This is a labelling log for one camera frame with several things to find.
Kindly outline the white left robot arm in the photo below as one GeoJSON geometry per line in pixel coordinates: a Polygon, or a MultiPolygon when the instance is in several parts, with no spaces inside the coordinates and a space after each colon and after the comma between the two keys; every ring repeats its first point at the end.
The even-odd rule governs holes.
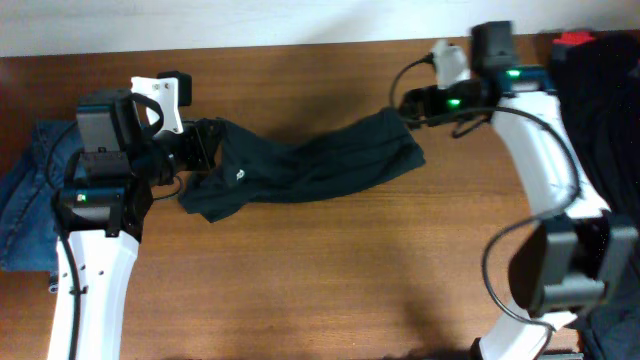
{"type": "Polygon", "coordinates": [[[213,125],[183,125],[188,90],[154,94],[108,90],[81,99],[83,147],[66,165],[52,207],[58,232],[59,289],[50,359],[117,359],[130,276],[152,189],[182,171],[207,171],[213,125]]]}

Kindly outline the black t-shirt with white logo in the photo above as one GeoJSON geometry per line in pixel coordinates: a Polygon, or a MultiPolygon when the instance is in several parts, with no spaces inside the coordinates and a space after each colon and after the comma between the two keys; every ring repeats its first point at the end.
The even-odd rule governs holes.
{"type": "Polygon", "coordinates": [[[304,203],[367,190],[425,164],[397,113],[383,109],[347,127],[293,145],[262,138],[225,119],[211,122],[221,164],[194,173],[179,198],[213,223],[248,203],[304,203]]]}

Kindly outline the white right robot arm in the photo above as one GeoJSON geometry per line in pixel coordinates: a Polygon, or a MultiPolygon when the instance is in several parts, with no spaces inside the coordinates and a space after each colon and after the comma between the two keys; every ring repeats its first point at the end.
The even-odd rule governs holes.
{"type": "Polygon", "coordinates": [[[508,21],[473,27],[471,47],[441,39],[424,57],[433,85],[392,98],[411,128],[453,126],[460,138],[489,125],[517,170],[531,234],[508,267],[510,300],[475,339],[473,359],[545,359],[553,335],[609,302],[638,241],[585,174],[561,116],[558,91],[540,65],[519,61],[508,21]]]}

